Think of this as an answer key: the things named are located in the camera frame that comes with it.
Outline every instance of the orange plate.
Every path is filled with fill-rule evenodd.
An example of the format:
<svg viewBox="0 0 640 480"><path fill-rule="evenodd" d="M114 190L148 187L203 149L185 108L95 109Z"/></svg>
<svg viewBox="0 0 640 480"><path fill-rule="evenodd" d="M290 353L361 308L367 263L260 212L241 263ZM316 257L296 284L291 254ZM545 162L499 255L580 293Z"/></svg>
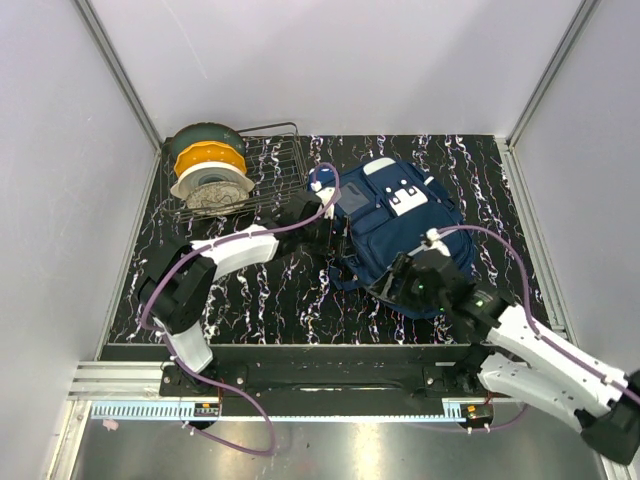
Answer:
<svg viewBox="0 0 640 480"><path fill-rule="evenodd" d="M233 165L242 173L247 173L247 166L244 158L231 146L221 142L198 142L185 148L173 167L178 178L188 168L202 162L223 162Z"/></svg>

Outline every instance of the wall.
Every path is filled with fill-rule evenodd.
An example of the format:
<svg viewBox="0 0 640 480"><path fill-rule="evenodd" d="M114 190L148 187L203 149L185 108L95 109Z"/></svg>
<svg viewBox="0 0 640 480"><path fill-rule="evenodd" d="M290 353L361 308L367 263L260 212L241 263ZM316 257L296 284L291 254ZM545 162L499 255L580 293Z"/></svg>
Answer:
<svg viewBox="0 0 640 480"><path fill-rule="evenodd" d="M69 1L0 3L0 478L44 468L153 153Z"/></svg>
<svg viewBox="0 0 640 480"><path fill-rule="evenodd" d="M161 134L506 135L580 0L93 0Z"/></svg>
<svg viewBox="0 0 640 480"><path fill-rule="evenodd" d="M517 145L578 342L628 372L640 368L637 18L635 0L600 4Z"/></svg>

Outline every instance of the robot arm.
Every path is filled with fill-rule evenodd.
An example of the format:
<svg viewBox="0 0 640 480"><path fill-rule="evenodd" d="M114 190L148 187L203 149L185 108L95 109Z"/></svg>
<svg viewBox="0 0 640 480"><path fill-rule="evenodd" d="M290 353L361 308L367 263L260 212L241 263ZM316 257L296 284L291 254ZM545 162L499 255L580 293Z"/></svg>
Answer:
<svg viewBox="0 0 640 480"><path fill-rule="evenodd" d="M236 233L191 243L167 242L145 266L146 275L137 290L142 304L149 301L179 258L202 250L178 271L151 307L154 321L191 370L216 377L213 354L200 325L212 282L248 265L288 255L301 244L325 253L332 249L332 222L328 218L285 233L258 234L310 218L327 204L325 197L296 194L271 218L246 229L250 235L244 238L236 238ZM474 360L464 365L466 374L488 391L522 400L555 416L579 431L599 453L629 464L640 446L640 407L621 389L640 393L640 372L628 378L622 370L591 357L539 322L530 323L524 308L507 294L491 285L470 283L451 260L437 232L430 231L426 243L422 251L398 255L387 273L371 286L371 292L413 310L427 305L442 307L453 320L458 339L513 352L528 366L510 361L495 348L472 345ZM579 363L602 372L602 379Z"/></svg>

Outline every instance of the backpack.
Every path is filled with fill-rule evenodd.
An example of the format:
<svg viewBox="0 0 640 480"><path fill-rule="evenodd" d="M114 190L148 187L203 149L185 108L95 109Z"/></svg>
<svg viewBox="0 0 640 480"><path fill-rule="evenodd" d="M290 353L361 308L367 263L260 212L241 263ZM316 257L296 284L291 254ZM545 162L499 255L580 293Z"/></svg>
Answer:
<svg viewBox="0 0 640 480"><path fill-rule="evenodd" d="M311 191L335 185L329 169L316 173L320 185L313 185L312 178L310 175ZM460 225L464 220L433 175L402 160L379 158L340 174L340 193L334 231L344 235L336 254L342 268L329 267L329 278L345 291L368 289L384 275L398 253L419 251L427 230ZM452 232L443 237L443 242L460 271L471 278L475 247L469 232ZM441 313L435 308L415 312L386 304L412 319Z"/></svg>

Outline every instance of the dish rack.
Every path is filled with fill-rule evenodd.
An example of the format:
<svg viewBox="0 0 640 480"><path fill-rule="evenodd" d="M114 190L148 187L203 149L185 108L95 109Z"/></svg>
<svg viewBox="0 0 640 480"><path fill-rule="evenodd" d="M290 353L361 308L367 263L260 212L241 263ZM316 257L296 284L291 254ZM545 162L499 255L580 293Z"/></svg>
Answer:
<svg viewBox="0 0 640 480"><path fill-rule="evenodd" d="M295 123L275 123L237 130L246 142L246 176L255 183L247 200L236 202L231 214L256 213L261 209L273 209L286 202L295 192L306 188L308 172L304 167L302 145ZM160 195L163 213L179 222L204 220L221 216L230 205L217 208L188 208L184 200L170 193L177 181L173 160L169 154L171 138L162 146L160 159Z"/></svg>

